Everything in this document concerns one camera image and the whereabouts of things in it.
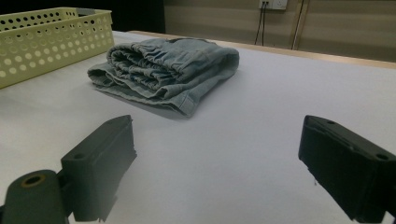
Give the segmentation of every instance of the plastic basket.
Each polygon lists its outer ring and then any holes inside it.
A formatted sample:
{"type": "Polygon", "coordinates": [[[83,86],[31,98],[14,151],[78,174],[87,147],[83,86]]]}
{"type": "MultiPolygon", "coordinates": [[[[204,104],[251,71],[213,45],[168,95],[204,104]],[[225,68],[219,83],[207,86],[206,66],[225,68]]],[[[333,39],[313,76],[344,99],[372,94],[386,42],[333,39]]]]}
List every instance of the plastic basket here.
{"type": "Polygon", "coordinates": [[[0,89],[106,52],[111,11],[75,7],[0,16],[0,89]]]}

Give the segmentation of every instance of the gray pants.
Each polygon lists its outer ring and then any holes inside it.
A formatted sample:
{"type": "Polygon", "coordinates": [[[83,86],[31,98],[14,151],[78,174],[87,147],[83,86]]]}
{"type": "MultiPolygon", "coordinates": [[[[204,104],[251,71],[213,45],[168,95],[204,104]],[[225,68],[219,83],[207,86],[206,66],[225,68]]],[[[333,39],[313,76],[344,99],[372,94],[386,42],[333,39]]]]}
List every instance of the gray pants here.
{"type": "Polygon", "coordinates": [[[106,63],[88,70],[97,90],[170,107],[186,117],[219,81],[233,76],[239,64],[236,49],[192,38],[119,44],[106,57],[106,63]]]}

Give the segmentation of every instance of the wall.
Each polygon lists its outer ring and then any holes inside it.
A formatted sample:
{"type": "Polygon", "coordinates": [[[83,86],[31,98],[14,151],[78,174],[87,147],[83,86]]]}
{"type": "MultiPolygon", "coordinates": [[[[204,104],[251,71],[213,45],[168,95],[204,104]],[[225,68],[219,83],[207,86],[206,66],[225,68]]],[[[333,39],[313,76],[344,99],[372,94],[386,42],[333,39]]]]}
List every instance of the wall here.
{"type": "Polygon", "coordinates": [[[396,62],[396,1],[311,0],[297,49],[396,62]]]}
{"type": "MultiPolygon", "coordinates": [[[[393,0],[289,0],[286,11],[267,11],[264,46],[291,49],[302,2],[307,13],[295,49],[396,62],[393,0]]],[[[258,0],[164,0],[166,33],[254,44],[258,5],[258,0]]]]}
{"type": "MultiPolygon", "coordinates": [[[[164,7],[170,35],[254,44],[260,18],[258,0],[164,0],[164,7]]],[[[289,0],[286,11],[267,11],[265,46],[289,47],[296,7],[297,0],[289,0]]]]}

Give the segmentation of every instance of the white tabletop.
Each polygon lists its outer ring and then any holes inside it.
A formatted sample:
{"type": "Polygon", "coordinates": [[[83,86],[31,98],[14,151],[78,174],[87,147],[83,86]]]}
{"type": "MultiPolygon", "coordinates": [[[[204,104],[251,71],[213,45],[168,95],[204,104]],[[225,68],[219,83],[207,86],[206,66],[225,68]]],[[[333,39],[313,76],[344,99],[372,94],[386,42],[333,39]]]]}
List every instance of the white tabletop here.
{"type": "Polygon", "coordinates": [[[237,73],[190,119],[96,91],[87,70],[105,54],[0,90],[0,202],[13,180],[61,170],[88,134],[130,114],[137,158],[108,224],[352,223],[298,159],[304,116],[395,154],[396,70],[238,50],[237,73]]]}

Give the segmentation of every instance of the electrical outlet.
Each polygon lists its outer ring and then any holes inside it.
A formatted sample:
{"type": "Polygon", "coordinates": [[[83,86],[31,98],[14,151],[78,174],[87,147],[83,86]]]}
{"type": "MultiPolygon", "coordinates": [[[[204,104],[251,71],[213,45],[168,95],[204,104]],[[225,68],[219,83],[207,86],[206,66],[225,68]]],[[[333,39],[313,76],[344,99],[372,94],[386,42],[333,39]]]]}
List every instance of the electrical outlet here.
{"type": "Polygon", "coordinates": [[[273,0],[259,0],[259,9],[262,9],[262,8],[266,8],[266,9],[272,8],[272,4],[273,4],[273,0]]]}
{"type": "Polygon", "coordinates": [[[264,3],[267,4],[266,9],[286,10],[288,0],[259,0],[259,9],[262,9],[264,3]]]}
{"type": "Polygon", "coordinates": [[[274,0],[272,4],[272,9],[286,10],[287,4],[288,0],[274,0]]]}

